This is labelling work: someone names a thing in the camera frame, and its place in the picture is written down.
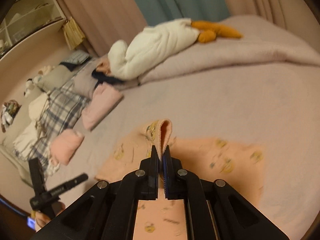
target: gray cushion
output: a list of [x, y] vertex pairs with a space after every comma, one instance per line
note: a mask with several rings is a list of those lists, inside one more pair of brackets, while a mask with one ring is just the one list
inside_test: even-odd
[[91, 74], [96, 67], [97, 61], [92, 60], [74, 77], [75, 86], [73, 91], [76, 94], [92, 99], [94, 88], [98, 81]]
[[49, 92], [54, 88], [61, 88], [68, 80], [70, 80], [75, 75], [77, 71], [78, 69], [70, 72], [67, 67], [59, 65], [50, 73], [43, 76], [42, 79], [38, 82], [37, 86], [46, 92]]

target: navy cloth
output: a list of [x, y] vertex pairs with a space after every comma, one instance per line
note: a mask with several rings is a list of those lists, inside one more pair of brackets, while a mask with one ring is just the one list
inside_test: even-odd
[[69, 63], [69, 62], [60, 62], [60, 65], [64, 65], [65, 67], [67, 67], [67, 69], [72, 72], [75, 70], [76, 67], [78, 67], [79, 65], [82, 65], [84, 63], [87, 63], [90, 59], [92, 59], [92, 57], [88, 57], [85, 61], [83, 61], [82, 63], [80, 64], [73, 64], [73, 63]]
[[106, 82], [110, 85], [116, 85], [116, 84], [123, 84], [124, 81], [115, 77], [110, 77], [110, 76], [106, 76], [104, 73], [102, 72], [97, 72], [96, 70], [92, 71], [92, 77], [97, 79], [98, 82], [95, 86], [95, 88], [97, 88], [98, 85]]

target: pillow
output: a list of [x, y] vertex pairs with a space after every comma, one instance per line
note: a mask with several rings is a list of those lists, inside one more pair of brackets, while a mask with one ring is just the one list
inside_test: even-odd
[[83, 140], [83, 134], [71, 129], [64, 130], [51, 144], [52, 163], [54, 165], [61, 163], [67, 166]]
[[88, 63], [78, 74], [74, 77], [74, 92], [86, 98], [92, 99], [94, 89], [98, 82], [97, 79], [91, 76], [93, 70], [96, 69], [97, 61], [93, 60]]
[[60, 64], [73, 71], [77, 66], [86, 63], [92, 56], [82, 50], [77, 50], [72, 53], [68, 58], [64, 59]]
[[84, 128], [92, 130], [116, 106], [123, 95], [113, 86], [100, 84], [93, 93], [89, 106], [82, 111]]
[[52, 91], [54, 88], [62, 87], [74, 76], [65, 66], [59, 65], [49, 74], [42, 77], [37, 86], [45, 92]]
[[17, 113], [12, 125], [9, 126], [5, 133], [2, 145], [7, 149], [9, 153], [13, 153], [13, 141], [30, 125], [31, 120], [29, 117], [29, 104], [38, 98], [42, 94], [42, 91], [35, 87], [27, 98], [21, 102], [22, 106]]

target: bed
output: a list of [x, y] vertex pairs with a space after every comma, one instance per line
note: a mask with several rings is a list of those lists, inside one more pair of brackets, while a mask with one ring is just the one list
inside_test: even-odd
[[[265, 25], [255, 29], [246, 24], [257, 26], [260, 18], [240, 18], [246, 20], [238, 24], [241, 21], [228, 19], [226, 23], [242, 31], [246, 43], [256, 42], [251, 40], [255, 36], [267, 43], [275, 37], [285, 40], [275, 29], [268, 32]], [[257, 33], [250, 36], [249, 30]], [[300, 51], [295, 44], [300, 39], [287, 41]], [[223, 46], [221, 42], [226, 41], [218, 40], [217, 44]], [[76, 123], [74, 129], [86, 135], [84, 142], [70, 164], [48, 178], [47, 187], [86, 172], [88, 182], [61, 196], [70, 205], [96, 183], [97, 170], [119, 138], [148, 120], [169, 118], [173, 135], [181, 138], [219, 136], [262, 144], [267, 155], [259, 210], [290, 239], [301, 239], [320, 210], [320, 189], [315, 187], [320, 178], [320, 68], [293, 63], [281, 53], [271, 54], [276, 60], [228, 67], [212, 61], [216, 68], [180, 73], [175, 78], [160, 71], [166, 62], [161, 68], [157, 66], [140, 80], [145, 84], [123, 91], [124, 100], [92, 132], [84, 129], [81, 119]]]

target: folded towel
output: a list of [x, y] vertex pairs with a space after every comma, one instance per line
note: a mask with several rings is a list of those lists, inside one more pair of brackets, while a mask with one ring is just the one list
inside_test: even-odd
[[67, 166], [83, 140], [83, 134], [73, 131], [72, 129], [64, 130], [51, 144], [50, 153], [52, 164], [58, 165], [61, 163]]
[[84, 128], [92, 130], [116, 106], [123, 95], [114, 87], [103, 83], [93, 93], [92, 101], [82, 111]]

